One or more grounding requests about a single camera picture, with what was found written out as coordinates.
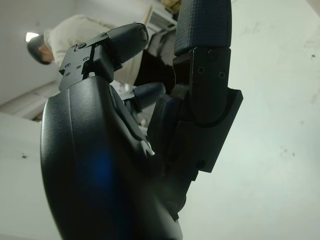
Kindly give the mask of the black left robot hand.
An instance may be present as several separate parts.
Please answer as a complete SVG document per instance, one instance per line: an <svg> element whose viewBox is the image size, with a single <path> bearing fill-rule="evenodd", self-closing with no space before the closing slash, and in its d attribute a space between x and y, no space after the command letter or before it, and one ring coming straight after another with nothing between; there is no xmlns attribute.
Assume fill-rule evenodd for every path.
<svg viewBox="0 0 320 240"><path fill-rule="evenodd" d="M228 86L229 0L184 0L171 94L149 84L132 98L155 105L143 133L112 86L148 42L141 23L70 47L59 93L45 104L40 160L48 204L64 240L181 240L179 211L200 171L210 173L243 100Z"/></svg>

